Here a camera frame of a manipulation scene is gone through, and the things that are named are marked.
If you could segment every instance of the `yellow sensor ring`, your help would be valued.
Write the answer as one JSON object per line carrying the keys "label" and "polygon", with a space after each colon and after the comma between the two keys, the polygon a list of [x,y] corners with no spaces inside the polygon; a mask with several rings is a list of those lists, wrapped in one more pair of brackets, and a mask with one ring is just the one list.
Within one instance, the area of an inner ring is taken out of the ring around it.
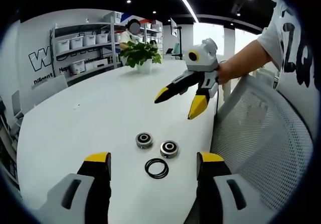
{"label": "yellow sensor ring", "polygon": [[197,62],[199,60],[199,55],[195,51],[190,51],[189,52],[189,59],[193,62]]}

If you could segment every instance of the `black ceiling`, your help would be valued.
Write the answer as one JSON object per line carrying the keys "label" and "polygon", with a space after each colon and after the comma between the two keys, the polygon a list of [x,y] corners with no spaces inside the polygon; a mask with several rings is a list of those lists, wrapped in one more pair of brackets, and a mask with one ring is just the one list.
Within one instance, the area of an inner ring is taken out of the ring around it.
{"label": "black ceiling", "polygon": [[[76,8],[106,9],[130,13],[147,19],[157,19],[167,24],[167,19],[172,17],[178,24],[192,24],[191,17],[177,17],[177,15],[189,14],[181,0],[7,0],[6,16],[18,15],[21,21],[26,21],[41,14]],[[214,15],[232,18],[250,23],[259,28],[268,25],[275,3],[270,0],[188,0],[196,14]],[[200,22],[210,22],[230,25],[230,22],[218,19],[199,18]],[[254,31],[242,24],[234,24],[235,27]]]}

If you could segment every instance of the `person's arm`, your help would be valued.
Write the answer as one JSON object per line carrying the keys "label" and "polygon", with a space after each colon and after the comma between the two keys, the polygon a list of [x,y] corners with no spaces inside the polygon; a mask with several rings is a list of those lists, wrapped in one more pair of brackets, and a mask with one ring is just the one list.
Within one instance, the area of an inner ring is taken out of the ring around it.
{"label": "person's arm", "polygon": [[271,60],[272,58],[267,54],[262,45],[255,40],[228,61],[219,64],[219,84],[224,84],[233,78],[244,76],[257,68],[262,67]]}
{"label": "person's arm", "polygon": [[219,84],[224,84],[233,78],[244,76],[270,61],[278,69],[281,68],[282,50],[275,24],[276,19],[279,17],[278,10],[276,10],[277,7],[274,9],[272,19],[266,31],[226,63],[219,65],[217,69]]}
{"label": "person's arm", "polygon": [[121,43],[119,43],[119,47],[121,48],[121,50],[125,50],[128,48],[128,45],[127,45],[127,43],[121,42]]}

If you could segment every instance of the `ball bearing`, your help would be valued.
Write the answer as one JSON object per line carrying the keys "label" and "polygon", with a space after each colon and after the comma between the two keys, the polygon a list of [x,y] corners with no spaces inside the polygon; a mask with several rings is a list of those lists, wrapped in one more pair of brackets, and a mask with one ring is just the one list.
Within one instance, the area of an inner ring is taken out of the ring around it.
{"label": "ball bearing", "polygon": [[136,144],[141,149],[148,149],[152,146],[152,137],[149,133],[143,132],[136,136]]}
{"label": "ball bearing", "polygon": [[179,146],[172,140],[167,140],[160,145],[160,154],[167,159],[174,158],[179,151]]}

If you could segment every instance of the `white t-shirt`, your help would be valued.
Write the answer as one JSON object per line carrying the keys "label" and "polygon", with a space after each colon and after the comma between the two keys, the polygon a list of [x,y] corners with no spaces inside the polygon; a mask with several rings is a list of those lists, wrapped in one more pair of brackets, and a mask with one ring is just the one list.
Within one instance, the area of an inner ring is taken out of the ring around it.
{"label": "white t-shirt", "polygon": [[267,30],[257,40],[281,69],[277,90],[298,111],[315,140],[320,80],[314,78],[307,38],[294,12],[282,0],[274,8]]}
{"label": "white t-shirt", "polygon": [[127,42],[138,43],[138,36],[133,35],[128,30],[126,30],[126,31],[121,33],[120,42],[121,43],[127,43]]}

